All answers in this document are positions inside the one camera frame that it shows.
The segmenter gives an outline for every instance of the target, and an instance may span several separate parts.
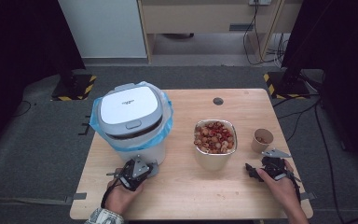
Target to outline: yellow and black hazard tape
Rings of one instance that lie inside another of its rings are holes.
[[[303,96],[300,94],[277,94],[275,92],[275,88],[271,82],[271,79],[269,78],[269,74],[264,74],[264,80],[267,83],[269,94],[271,95],[272,99],[290,99],[290,98],[296,98],[296,99],[307,99],[308,96]]]
[[[85,86],[84,93],[82,95],[60,95],[57,97],[52,97],[52,101],[72,101],[72,100],[85,100],[89,96],[92,86],[94,85],[94,81],[97,78],[96,76],[87,76],[89,80],[81,80],[82,85]]]

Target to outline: paper cup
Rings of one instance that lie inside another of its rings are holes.
[[[235,133],[234,126],[230,122],[221,120],[221,119],[206,119],[206,120],[202,120],[199,123],[197,123],[195,131],[194,131],[195,140],[199,139],[198,134],[200,133],[201,127],[204,127],[205,125],[208,125],[210,123],[214,123],[217,121],[220,122],[221,124],[223,124],[227,128],[227,130],[229,130],[230,133],[232,134],[233,147],[231,149],[229,149],[227,151],[227,153],[212,154],[212,153],[203,151],[201,148],[196,146],[196,161],[202,168],[204,168],[205,170],[208,170],[208,171],[218,171],[218,170],[223,169],[226,166],[229,158],[232,156],[232,154],[237,149],[237,135]]]
[[[269,144],[274,140],[274,136],[267,129],[257,129],[252,140],[252,150],[256,153],[261,153],[266,150]]]

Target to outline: sleeve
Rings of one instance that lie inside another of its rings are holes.
[[[124,218],[109,210],[97,208],[85,224],[124,224]]]

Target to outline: hand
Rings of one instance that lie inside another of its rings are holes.
[[[286,170],[293,172],[293,167],[288,161],[284,161]],[[282,205],[284,213],[288,216],[290,223],[309,223],[301,204],[298,202],[293,182],[289,178],[282,178],[278,181],[272,179],[262,169],[256,169],[258,175],[266,182],[274,198]]]
[[[113,185],[115,180],[108,183],[107,187]],[[123,215],[132,201],[144,190],[145,181],[136,189],[136,191],[130,191],[125,189],[122,185],[114,187],[112,192],[107,196],[105,209],[110,210],[118,215]]]

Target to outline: trash can lid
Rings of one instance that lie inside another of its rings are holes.
[[[101,129],[115,138],[131,138],[154,130],[162,120],[158,94],[147,86],[115,87],[99,104]]]

